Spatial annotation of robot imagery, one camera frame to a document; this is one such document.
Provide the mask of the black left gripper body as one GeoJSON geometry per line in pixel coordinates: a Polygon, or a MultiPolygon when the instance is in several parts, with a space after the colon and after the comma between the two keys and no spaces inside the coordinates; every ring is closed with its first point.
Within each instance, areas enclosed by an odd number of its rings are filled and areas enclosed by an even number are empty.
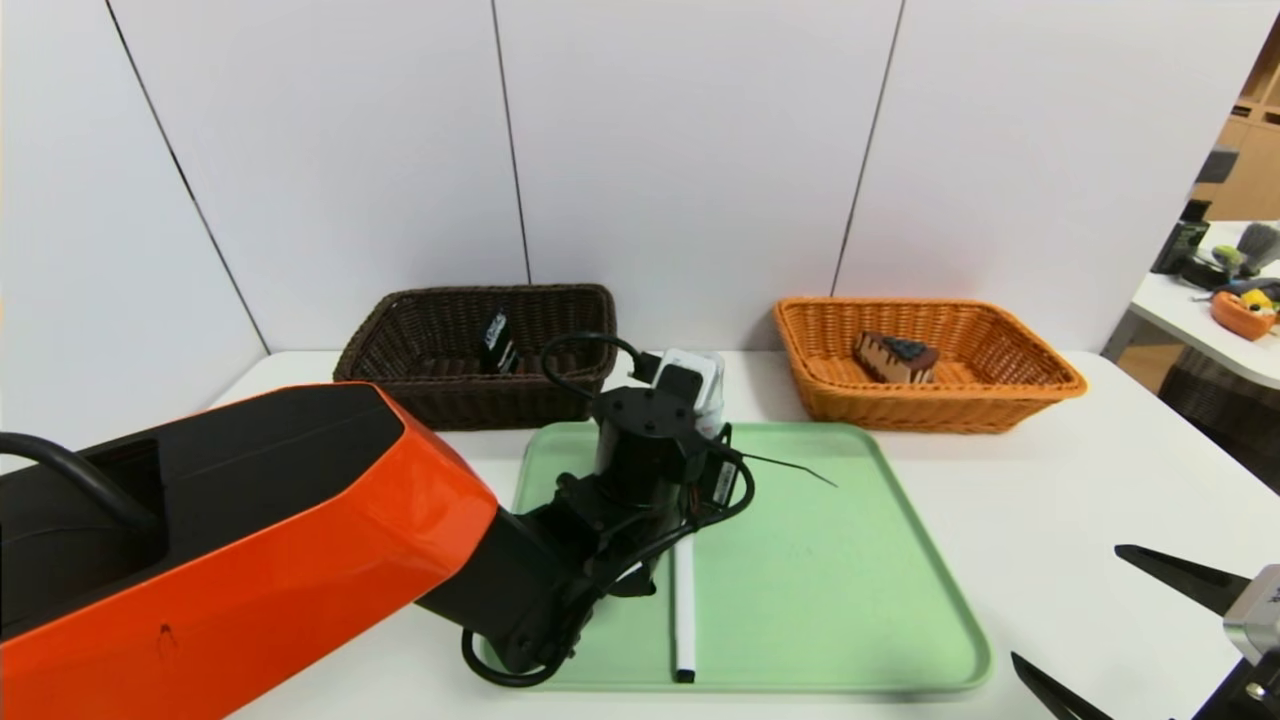
{"type": "Polygon", "coordinates": [[[701,452],[695,473],[695,509],[727,507],[737,475],[739,469],[727,454],[701,452]]]}

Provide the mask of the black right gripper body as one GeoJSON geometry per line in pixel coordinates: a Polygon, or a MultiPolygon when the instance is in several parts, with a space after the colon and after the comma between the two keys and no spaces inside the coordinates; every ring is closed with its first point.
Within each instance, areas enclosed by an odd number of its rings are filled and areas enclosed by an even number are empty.
{"type": "Polygon", "coordinates": [[[1263,568],[1222,618],[1242,659],[1196,719],[1279,717],[1279,565],[1263,568]]]}

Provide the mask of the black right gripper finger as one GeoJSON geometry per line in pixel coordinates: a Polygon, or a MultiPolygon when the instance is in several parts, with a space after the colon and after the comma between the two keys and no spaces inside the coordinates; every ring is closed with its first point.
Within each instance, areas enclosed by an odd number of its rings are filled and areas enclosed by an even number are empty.
{"type": "Polygon", "coordinates": [[[1116,544],[1117,557],[1187,598],[1225,618],[1252,579],[1192,562],[1139,544],[1116,544]]]}
{"type": "Polygon", "coordinates": [[[1016,652],[1010,653],[1011,664],[1018,678],[1024,687],[1056,717],[1056,719],[1091,719],[1110,720],[1111,717],[1057,682],[1048,673],[1041,670],[1034,664],[1016,652]]]}

